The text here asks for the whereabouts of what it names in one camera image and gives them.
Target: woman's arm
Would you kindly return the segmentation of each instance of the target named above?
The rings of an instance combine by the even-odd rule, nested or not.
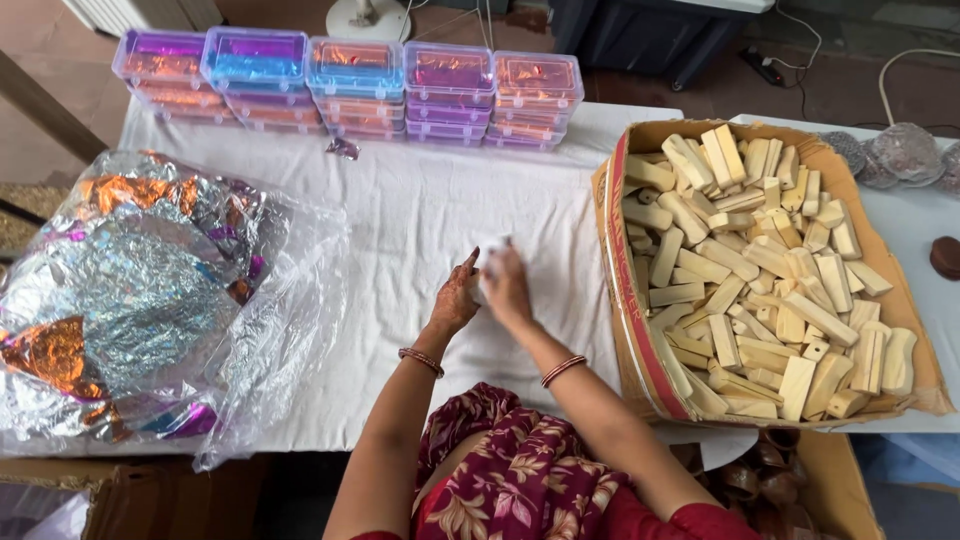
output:
[[[482,280],[493,315],[542,373],[574,356],[534,319],[523,263],[512,246],[491,255]],[[614,470],[630,474],[637,496],[663,521],[690,503],[720,506],[585,363],[563,371],[550,383],[550,391],[592,453]]]
[[[412,348],[440,362],[450,338],[476,313],[469,279],[479,250],[453,269],[440,289],[430,322]],[[410,535],[420,434],[437,374],[405,356],[373,404],[353,449],[324,538],[348,539],[363,532]]]

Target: woman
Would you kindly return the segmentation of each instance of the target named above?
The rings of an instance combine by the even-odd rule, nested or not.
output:
[[[745,538],[653,431],[537,323],[512,246],[481,272],[490,310],[544,373],[569,422],[484,383],[421,428],[440,362],[479,306],[475,249],[380,392],[344,473],[324,538],[461,540]]]

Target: cardboard box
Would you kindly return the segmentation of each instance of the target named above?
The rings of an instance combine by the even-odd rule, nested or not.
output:
[[[87,539],[252,538],[267,459],[196,474],[192,458],[2,459],[0,483],[88,491]]]
[[[800,491],[800,504],[821,532],[850,540],[884,540],[846,434],[804,431],[797,456],[810,482]]]
[[[801,163],[821,171],[821,189],[833,198],[843,199],[850,210],[853,227],[863,251],[863,260],[894,289],[872,299],[881,304],[880,320],[890,327],[904,327],[918,336],[913,352],[914,389],[912,396],[893,411],[861,414],[847,420],[789,422],[746,416],[715,415],[699,410],[676,391],[664,362],[652,343],[647,321],[648,300],[637,284],[629,243],[624,229],[621,201],[624,189],[624,163],[628,154],[659,152],[660,145],[672,134],[699,138],[705,131],[725,122],[670,120],[644,122],[630,126],[620,137],[611,158],[592,177],[593,196],[600,237],[602,259],[613,311],[613,338],[620,368],[624,399],[634,411],[647,419],[706,421],[750,426],[788,426],[814,429],[867,422],[876,418],[899,416],[911,405],[919,410],[944,414],[955,409],[950,403],[940,365],[930,338],[920,321],[910,295],[906,277],[897,259],[870,226],[860,204],[859,191],[846,162],[816,135],[773,126],[730,124],[737,139],[778,138],[783,145],[796,145]]]

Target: woman's hand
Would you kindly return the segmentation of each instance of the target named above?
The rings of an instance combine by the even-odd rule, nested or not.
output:
[[[473,275],[477,273],[473,264],[480,256],[480,248],[473,248],[473,253],[463,264],[458,264],[450,272],[450,278],[437,293],[437,303],[430,314],[430,325],[448,332],[449,336],[460,331],[476,315],[480,305],[473,302],[470,288],[473,286]]]
[[[527,290],[527,273],[520,254],[509,238],[505,249],[491,253],[480,279],[493,317],[507,330],[515,331],[534,321]]]

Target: red bangle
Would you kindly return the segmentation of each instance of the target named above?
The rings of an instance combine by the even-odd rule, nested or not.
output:
[[[416,349],[400,349],[399,355],[401,360],[403,360],[405,356],[409,356],[410,358],[419,361],[423,365],[437,372],[437,379],[442,379],[444,377],[444,368],[440,367],[440,364],[435,362],[433,358],[421,353],[420,351],[417,351]]]
[[[546,388],[547,385],[550,384],[550,382],[552,382],[553,379],[556,379],[559,374],[579,364],[580,362],[586,362],[586,361],[587,361],[587,358],[585,356],[581,356],[581,355],[574,356],[570,360],[567,360],[566,362],[560,364],[559,366],[551,369],[549,373],[544,375],[543,379],[540,380],[540,386]]]

